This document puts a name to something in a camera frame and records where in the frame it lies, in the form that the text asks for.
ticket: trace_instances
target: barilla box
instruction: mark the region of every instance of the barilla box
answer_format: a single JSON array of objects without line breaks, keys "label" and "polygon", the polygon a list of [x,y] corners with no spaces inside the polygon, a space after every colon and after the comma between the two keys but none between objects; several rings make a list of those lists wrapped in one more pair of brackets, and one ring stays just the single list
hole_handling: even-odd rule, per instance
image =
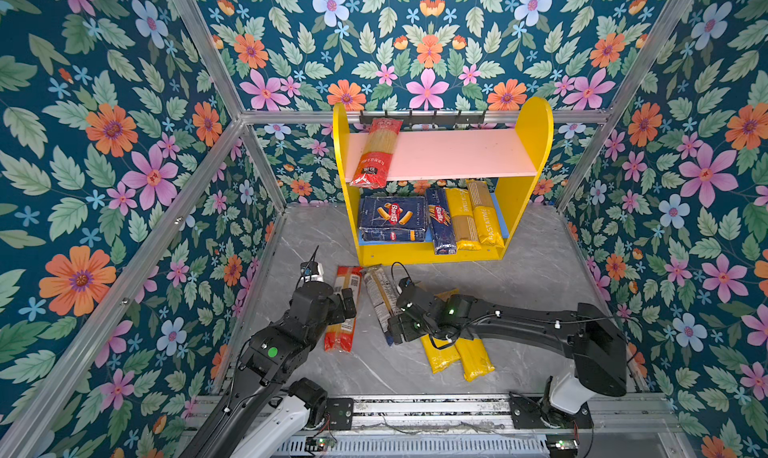
[{"label": "barilla box", "polygon": [[364,241],[424,241],[427,201],[423,196],[363,197],[358,224]]},{"label": "barilla box", "polygon": [[448,212],[446,190],[441,187],[431,187],[425,194],[435,254],[456,254],[456,238],[453,235],[451,214]]}]

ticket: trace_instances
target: shelf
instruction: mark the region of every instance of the shelf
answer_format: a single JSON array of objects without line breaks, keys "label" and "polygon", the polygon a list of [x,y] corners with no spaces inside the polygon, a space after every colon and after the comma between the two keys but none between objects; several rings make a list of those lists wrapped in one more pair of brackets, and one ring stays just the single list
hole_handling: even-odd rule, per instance
[{"label": "shelf", "polygon": [[[367,133],[350,134],[344,162],[347,183],[355,175]],[[398,136],[388,181],[536,176],[514,129],[407,131]]]}]

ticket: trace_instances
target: pasta package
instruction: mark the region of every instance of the pasta package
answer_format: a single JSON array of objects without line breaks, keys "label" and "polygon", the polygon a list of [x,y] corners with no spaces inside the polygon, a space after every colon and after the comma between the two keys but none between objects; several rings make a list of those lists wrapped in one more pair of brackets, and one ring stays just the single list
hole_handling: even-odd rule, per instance
[{"label": "pasta package", "polygon": [[472,213],[472,201],[469,192],[456,187],[446,190],[448,210],[453,222],[453,234],[456,248],[463,251],[477,251],[482,247]]},{"label": "pasta package", "polygon": [[424,196],[362,199],[358,223],[364,241],[424,241],[427,232]]},{"label": "pasta package", "polygon": [[458,351],[458,356],[462,358],[465,380],[472,381],[478,376],[485,376],[496,369],[491,363],[491,358],[488,357],[488,351],[485,350],[482,339],[459,338],[456,340],[454,348]]},{"label": "pasta package", "polygon": [[[358,297],[360,296],[361,283],[362,267],[340,266],[339,270],[336,271],[336,282],[333,284],[333,291],[341,293],[341,290],[344,288],[350,288],[352,290],[352,299],[355,301],[355,309],[357,309],[360,306]],[[355,322],[356,318],[347,318],[344,319],[344,323],[332,324],[326,328],[325,350],[351,352],[352,338],[354,338],[355,334]]]},{"label": "pasta package", "polygon": [[[443,341],[442,339],[435,339],[435,344],[439,347],[447,345],[448,343],[448,341]],[[422,345],[424,346],[424,352],[427,354],[429,366],[432,367],[432,374],[440,373],[460,359],[456,347],[438,350],[432,346],[432,341],[429,340],[429,335],[424,335],[422,337]]]},{"label": "pasta package", "polygon": [[386,187],[389,164],[392,162],[392,153],[395,152],[400,126],[402,121],[389,117],[377,117],[373,120],[366,147],[362,150],[360,163],[350,184],[372,190]]},{"label": "pasta package", "polygon": [[456,238],[453,234],[451,214],[448,212],[446,190],[431,187],[426,191],[426,198],[435,254],[456,254]]},{"label": "pasta package", "polygon": [[472,212],[480,242],[491,246],[504,246],[502,229],[498,225],[498,215],[493,205],[491,192],[485,181],[471,180],[467,182],[469,196],[472,199]]}]

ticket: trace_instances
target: floral wallpaper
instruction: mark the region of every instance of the floral wallpaper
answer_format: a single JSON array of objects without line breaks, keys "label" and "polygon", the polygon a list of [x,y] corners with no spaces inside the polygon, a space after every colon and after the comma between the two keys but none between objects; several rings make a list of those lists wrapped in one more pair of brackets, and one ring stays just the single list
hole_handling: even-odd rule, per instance
[{"label": "floral wallpaper", "polygon": [[[516,110],[533,95],[554,107],[607,107],[666,0],[199,1],[252,109],[341,102],[356,112]],[[649,74],[643,88],[656,91],[657,82]],[[557,198],[594,133],[572,125],[560,131],[533,199]],[[288,202],[342,200],[330,126],[263,126]]]},{"label": "floral wallpaper", "polygon": [[[229,117],[168,0],[0,0],[0,36],[4,434]],[[172,455],[272,215],[238,142],[38,456]]]},{"label": "floral wallpaper", "polygon": [[695,0],[568,209],[640,372],[706,458],[768,452],[766,13]]}]

